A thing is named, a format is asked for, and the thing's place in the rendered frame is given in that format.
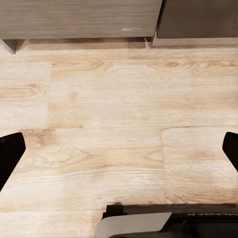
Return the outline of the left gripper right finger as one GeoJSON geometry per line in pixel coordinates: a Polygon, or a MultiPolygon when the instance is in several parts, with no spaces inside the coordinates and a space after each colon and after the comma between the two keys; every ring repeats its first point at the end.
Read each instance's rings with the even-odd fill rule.
{"type": "Polygon", "coordinates": [[[226,132],[222,149],[238,172],[238,134],[226,132]]]}

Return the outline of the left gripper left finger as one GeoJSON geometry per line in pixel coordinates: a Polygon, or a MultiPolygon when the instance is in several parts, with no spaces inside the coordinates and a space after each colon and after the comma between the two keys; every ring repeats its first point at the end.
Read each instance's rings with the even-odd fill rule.
{"type": "Polygon", "coordinates": [[[0,191],[25,151],[22,132],[0,137],[0,191]]]}

